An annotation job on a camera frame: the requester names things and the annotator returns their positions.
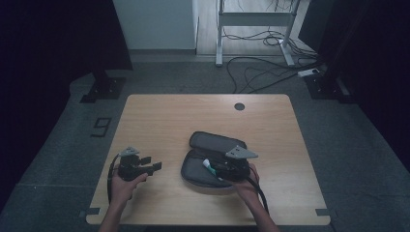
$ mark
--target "black curtain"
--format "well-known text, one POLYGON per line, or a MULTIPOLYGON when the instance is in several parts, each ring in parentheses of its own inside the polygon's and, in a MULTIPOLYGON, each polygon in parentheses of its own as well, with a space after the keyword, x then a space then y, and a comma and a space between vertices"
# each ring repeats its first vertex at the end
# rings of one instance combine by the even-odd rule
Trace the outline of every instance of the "black curtain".
POLYGON ((131 70, 111 0, 0 2, 0 209, 92 70, 131 70))

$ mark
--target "floor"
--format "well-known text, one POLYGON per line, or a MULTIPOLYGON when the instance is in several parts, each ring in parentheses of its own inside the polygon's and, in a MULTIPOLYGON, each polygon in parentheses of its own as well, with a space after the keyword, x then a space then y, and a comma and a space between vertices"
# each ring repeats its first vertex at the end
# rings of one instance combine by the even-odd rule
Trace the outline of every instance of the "floor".
MULTIPOLYGON (((106 154, 130 94, 230 94, 235 79, 247 87, 244 73, 260 75, 252 89, 292 76, 295 71, 247 59, 217 68, 212 61, 133 62, 134 71, 110 71, 127 84, 118 100, 80 103, 93 84, 86 75, 71 85, 71 98, 48 140, 16 185, 0 216, 0 231, 97 231, 85 216, 106 154), (111 118, 104 137, 99 118, 111 118)), ((282 64, 280 58, 275 64, 282 64)), ((289 96, 307 145, 332 223, 326 226, 281 225, 283 232, 409 232, 410 173, 356 104, 312 100, 302 78, 293 77, 254 94, 289 96)), ((254 231, 243 227, 122 225, 120 231, 254 231)))

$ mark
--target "metal stand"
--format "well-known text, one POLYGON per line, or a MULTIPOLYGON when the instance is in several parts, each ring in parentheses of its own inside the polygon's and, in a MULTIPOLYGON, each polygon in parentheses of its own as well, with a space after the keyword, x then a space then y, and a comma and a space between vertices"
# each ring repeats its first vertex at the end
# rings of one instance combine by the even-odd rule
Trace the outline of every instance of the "metal stand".
POLYGON ((295 65, 287 45, 301 0, 293 1, 292 11, 289 13, 225 13, 223 11, 224 0, 219 1, 216 61, 218 67, 222 66, 222 30, 224 26, 286 26, 284 39, 279 41, 280 49, 287 65, 290 67, 295 65))
POLYGON ((117 100, 126 79, 124 77, 110 78, 106 75, 105 70, 96 69, 92 71, 96 81, 88 95, 84 95, 81 103, 95 103, 96 100, 117 100))

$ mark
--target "human hand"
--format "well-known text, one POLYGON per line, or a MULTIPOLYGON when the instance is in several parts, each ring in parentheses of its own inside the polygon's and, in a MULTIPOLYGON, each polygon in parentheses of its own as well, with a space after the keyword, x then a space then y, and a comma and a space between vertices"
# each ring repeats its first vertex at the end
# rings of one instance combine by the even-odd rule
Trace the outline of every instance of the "human hand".
POLYGON ((111 184, 111 203, 117 205, 126 205, 127 201, 132 196, 132 191, 136 189, 136 186, 147 179, 148 173, 144 173, 136 177, 130 182, 124 181, 118 175, 118 164, 114 168, 111 184))
MULTIPOLYGON (((250 168, 250 178, 256 183, 259 184, 259 175, 256 171, 256 166, 253 163, 249 164, 250 168)), ((231 182, 230 183, 238 192, 239 196, 245 201, 250 202, 251 200, 259 199, 258 193, 255 187, 248 181, 244 180, 242 182, 231 182)))

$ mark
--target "black equipment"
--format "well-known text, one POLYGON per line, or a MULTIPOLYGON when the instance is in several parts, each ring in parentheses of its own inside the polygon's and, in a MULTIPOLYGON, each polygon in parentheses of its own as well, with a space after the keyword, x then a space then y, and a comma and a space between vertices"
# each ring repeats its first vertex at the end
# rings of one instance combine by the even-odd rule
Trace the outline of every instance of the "black equipment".
POLYGON ((107 193, 108 193, 108 202, 111 202, 111 182, 112 175, 114 171, 115 161, 120 157, 120 165, 118 166, 118 176, 120 176, 124 181, 130 182, 134 180, 139 175, 148 173, 148 176, 154 175, 155 171, 162 169, 162 163, 157 162, 152 166, 140 166, 151 163, 151 157, 146 157, 140 159, 137 155, 139 152, 133 148, 128 147, 117 156, 115 156, 111 165, 109 166, 108 178, 107 178, 107 193))
POLYGON ((192 150, 187 153, 181 168, 182 177, 200 187, 227 188, 230 182, 247 180, 260 194, 265 210, 268 204, 260 186, 249 177, 251 169, 247 159, 258 155, 247 150, 247 144, 239 139, 204 131, 196 131, 190 137, 192 150))

